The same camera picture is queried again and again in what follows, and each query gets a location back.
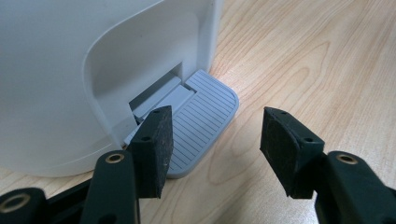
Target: light wood grain surface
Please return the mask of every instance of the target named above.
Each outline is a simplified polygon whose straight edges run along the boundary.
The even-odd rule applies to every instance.
[[[318,223],[314,200],[287,198],[259,151],[266,105],[396,188],[396,1],[225,0],[211,74],[239,110],[190,175],[140,201],[142,223]],[[0,169],[0,194],[35,186],[50,197],[90,176]]]

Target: wooden table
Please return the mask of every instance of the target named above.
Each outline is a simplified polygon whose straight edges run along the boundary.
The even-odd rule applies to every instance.
[[[396,187],[396,1],[225,0],[211,74],[239,110],[190,175],[140,201],[142,223],[317,223],[314,200],[287,198],[259,151],[266,105]],[[52,196],[90,176],[1,169],[0,194],[35,186]]]

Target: screw hole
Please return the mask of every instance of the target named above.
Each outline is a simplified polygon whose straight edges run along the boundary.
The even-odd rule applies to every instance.
[[[21,193],[14,195],[0,204],[0,213],[10,213],[16,211],[30,201],[30,195],[26,193]]]
[[[149,141],[151,138],[147,136],[147,137],[142,137],[141,139],[142,139],[142,141],[147,142],[147,141]]]
[[[111,154],[106,158],[107,163],[117,163],[124,159],[124,155],[120,153]]]
[[[344,163],[347,163],[347,164],[350,164],[350,165],[358,164],[358,161],[355,158],[347,156],[345,154],[337,155],[337,159],[339,161],[341,161],[341,162],[344,162]]]
[[[114,214],[107,214],[102,216],[98,220],[98,224],[114,224],[117,221],[117,217]]]

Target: white plastic housing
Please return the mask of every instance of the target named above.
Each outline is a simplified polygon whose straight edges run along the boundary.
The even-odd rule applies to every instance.
[[[169,71],[207,70],[222,0],[0,4],[0,166],[90,171],[136,127],[129,107]]]

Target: brass screw hole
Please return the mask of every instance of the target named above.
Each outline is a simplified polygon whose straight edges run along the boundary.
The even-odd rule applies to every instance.
[[[14,195],[0,204],[0,213],[10,213],[16,211],[24,207],[26,204],[28,204],[29,201],[30,201],[29,194],[20,193]]]
[[[358,161],[355,158],[347,156],[345,154],[338,154],[337,160],[347,163],[347,164],[350,164],[350,165],[358,164]]]
[[[117,163],[124,159],[124,155],[120,153],[111,154],[106,158],[107,163]]]

